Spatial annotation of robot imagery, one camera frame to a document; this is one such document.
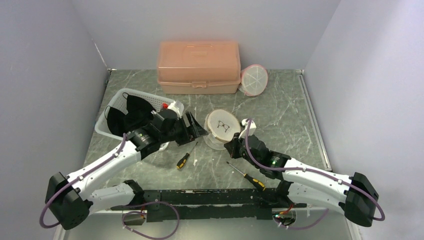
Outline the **white mesh laundry bag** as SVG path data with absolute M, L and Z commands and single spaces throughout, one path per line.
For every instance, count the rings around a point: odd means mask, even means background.
M 242 131 L 239 120 L 231 112 L 215 109 L 205 117 L 204 129 L 208 134 L 203 137 L 205 144 L 213 150 L 225 150 L 235 133 Z

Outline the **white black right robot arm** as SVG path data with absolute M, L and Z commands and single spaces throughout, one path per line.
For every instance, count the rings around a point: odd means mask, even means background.
M 344 175 L 312 167 L 268 149 L 255 135 L 241 138 L 236 133 L 224 147 L 232 159 L 243 158 L 267 178 L 280 181 L 275 200 L 282 208 L 291 204 L 323 207 L 362 227 L 386 218 L 379 194 L 362 173 Z

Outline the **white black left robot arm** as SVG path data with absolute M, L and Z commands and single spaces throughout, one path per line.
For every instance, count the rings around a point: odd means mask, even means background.
M 50 177 L 45 206 L 39 216 L 42 228 L 49 229 L 44 217 L 50 211 L 57 224 L 70 230 L 89 215 L 115 206 L 139 209 L 144 192 L 133 180 L 115 187 L 99 189 L 106 180 L 121 170 L 157 152 L 162 144 L 176 142 L 182 146 L 208 134 L 191 112 L 181 116 L 173 109 L 154 110 L 124 133 L 120 145 L 91 164 L 68 175 L 58 172 Z

